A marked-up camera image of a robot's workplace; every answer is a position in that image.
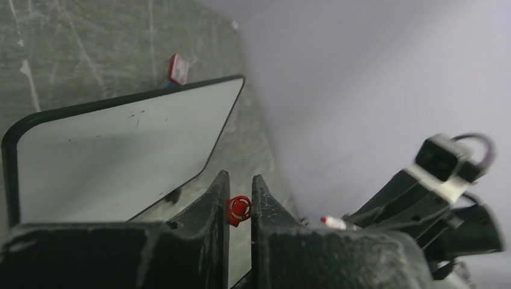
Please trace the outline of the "red marker cap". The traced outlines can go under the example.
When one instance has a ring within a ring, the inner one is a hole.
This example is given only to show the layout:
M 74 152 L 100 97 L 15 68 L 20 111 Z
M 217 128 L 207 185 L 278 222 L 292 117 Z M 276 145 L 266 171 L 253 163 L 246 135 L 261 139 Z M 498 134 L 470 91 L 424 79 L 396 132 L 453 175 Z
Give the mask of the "red marker cap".
M 238 227 L 251 217 L 251 201 L 247 196 L 236 196 L 227 202 L 228 223 Z

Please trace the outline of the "white marker pen body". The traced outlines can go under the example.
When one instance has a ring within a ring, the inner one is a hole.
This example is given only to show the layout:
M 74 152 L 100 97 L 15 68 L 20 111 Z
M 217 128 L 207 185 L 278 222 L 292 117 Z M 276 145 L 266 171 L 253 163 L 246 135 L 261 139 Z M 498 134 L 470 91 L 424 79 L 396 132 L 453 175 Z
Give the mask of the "white marker pen body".
M 338 229 L 338 230 L 358 230 L 360 227 L 346 222 L 344 219 L 338 219 L 332 216 L 323 216 L 320 218 L 320 221 L 328 228 Z

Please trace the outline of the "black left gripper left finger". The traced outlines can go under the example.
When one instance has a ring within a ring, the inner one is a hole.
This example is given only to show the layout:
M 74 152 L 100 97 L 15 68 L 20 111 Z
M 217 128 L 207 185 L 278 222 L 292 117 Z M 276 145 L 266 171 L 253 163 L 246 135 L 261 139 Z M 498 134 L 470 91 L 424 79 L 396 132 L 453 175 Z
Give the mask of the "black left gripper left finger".
M 230 178 L 165 222 L 41 223 L 1 243 L 2 288 L 227 288 Z

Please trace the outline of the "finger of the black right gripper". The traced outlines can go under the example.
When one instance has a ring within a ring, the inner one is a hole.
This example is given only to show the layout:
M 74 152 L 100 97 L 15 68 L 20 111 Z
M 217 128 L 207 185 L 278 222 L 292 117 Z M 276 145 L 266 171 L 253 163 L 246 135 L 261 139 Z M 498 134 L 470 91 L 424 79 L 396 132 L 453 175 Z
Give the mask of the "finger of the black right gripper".
M 358 211 L 345 220 L 360 228 L 401 231 L 415 240 L 429 239 L 449 228 L 450 204 L 399 171 Z

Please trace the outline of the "black framed whiteboard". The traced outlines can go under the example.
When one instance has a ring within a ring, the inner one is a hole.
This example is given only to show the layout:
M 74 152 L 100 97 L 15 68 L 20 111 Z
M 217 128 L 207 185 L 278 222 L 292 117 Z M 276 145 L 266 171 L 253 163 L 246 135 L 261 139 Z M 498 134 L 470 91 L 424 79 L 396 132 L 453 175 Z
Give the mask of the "black framed whiteboard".
M 1 142 L 7 220 L 124 222 L 199 176 L 243 75 L 30 114 Z

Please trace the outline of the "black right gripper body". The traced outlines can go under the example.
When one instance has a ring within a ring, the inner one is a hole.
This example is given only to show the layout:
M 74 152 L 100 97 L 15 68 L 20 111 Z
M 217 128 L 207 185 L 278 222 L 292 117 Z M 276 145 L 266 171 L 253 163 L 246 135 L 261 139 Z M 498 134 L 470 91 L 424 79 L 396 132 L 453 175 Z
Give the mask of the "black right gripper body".
M 500 253 L 504 240 L 489 207 L 470 192 L 462 198 L 470 205 L 453 207 L 444 198 L 421 185 L 406 197 L 412 224 L 402 229 L 412 236 L 429 261 L 449 261 L 461 256 Z

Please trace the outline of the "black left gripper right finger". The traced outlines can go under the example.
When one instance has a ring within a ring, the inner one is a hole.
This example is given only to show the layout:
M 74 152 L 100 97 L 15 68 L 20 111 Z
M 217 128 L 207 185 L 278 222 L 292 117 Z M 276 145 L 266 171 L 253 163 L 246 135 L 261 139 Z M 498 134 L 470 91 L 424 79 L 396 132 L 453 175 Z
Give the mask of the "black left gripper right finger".
M 252 179 L 251 288 L 434 288 L 430 266 L 406 234 L 312 229 Z

